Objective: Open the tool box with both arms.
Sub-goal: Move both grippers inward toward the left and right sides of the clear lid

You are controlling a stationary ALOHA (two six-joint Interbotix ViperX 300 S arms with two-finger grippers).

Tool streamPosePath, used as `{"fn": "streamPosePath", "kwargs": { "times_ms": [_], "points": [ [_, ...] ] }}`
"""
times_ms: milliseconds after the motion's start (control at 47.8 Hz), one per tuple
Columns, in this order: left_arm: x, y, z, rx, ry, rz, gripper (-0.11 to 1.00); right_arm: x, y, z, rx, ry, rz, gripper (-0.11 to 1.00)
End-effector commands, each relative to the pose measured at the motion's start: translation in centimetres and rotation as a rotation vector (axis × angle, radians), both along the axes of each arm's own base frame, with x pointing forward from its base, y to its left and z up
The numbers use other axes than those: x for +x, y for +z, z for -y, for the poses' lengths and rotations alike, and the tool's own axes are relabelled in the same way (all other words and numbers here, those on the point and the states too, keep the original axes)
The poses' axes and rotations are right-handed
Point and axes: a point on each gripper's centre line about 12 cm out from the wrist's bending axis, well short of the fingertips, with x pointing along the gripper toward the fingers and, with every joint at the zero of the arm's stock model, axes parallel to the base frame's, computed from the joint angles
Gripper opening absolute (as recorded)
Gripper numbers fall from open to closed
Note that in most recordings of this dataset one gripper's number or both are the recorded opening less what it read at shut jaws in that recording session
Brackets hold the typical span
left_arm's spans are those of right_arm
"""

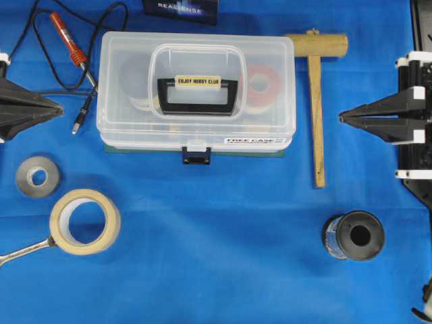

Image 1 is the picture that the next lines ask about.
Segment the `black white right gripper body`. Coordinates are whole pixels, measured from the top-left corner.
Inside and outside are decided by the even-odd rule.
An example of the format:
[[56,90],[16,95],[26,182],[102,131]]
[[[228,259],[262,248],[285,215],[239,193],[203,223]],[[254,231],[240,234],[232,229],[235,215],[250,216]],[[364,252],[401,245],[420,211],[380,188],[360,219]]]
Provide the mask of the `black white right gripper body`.
[[398,143],[396,177],[431,179],[431,53],[411,51],[396,62],[399,93],[408,111],[399,117],[411,120],[408,138]]

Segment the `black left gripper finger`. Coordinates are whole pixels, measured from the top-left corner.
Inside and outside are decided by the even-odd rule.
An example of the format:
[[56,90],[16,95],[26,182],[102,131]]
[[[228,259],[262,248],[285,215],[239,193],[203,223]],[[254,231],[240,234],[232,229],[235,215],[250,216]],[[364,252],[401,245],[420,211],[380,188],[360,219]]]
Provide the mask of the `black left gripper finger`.
[[1,78],[1,107],[48,108],[56,113],[63,113],[60,104],[45,98],[43,95],[29,91],[7,78]]
[[62,111],[37,114],[2,113],[1,139],[3,141],[12,140],[21,131],[62,115]]

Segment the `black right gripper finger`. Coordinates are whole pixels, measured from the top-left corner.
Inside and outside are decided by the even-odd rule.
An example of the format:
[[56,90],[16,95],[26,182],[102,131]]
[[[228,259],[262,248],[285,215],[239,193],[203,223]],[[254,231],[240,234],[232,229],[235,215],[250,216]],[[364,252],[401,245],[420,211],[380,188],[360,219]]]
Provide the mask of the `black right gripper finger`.
[[341,118],[398,115],[426,109],[426,89],[413,86],[367,105],[340,113]]
[[378,136],[393,145],[426,143],[426,121],[424,120],[340,116],[340,121]]

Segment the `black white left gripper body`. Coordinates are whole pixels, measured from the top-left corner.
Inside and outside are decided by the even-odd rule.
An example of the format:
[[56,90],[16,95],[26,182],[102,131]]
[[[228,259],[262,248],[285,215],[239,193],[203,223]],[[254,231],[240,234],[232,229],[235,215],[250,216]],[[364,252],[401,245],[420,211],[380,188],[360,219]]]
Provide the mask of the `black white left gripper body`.
[[1,144],[3,144],[6,139],[6,131],[3,130],[5,128],[5,125],[8,121],[8,117],[6,115],[9,112],[9,106],[10,101],[8,97],[5,97],[5,89],[4,86],[6,85],[6,73],[7,69],[9,67],[10,60],[7,53],[1,53]]

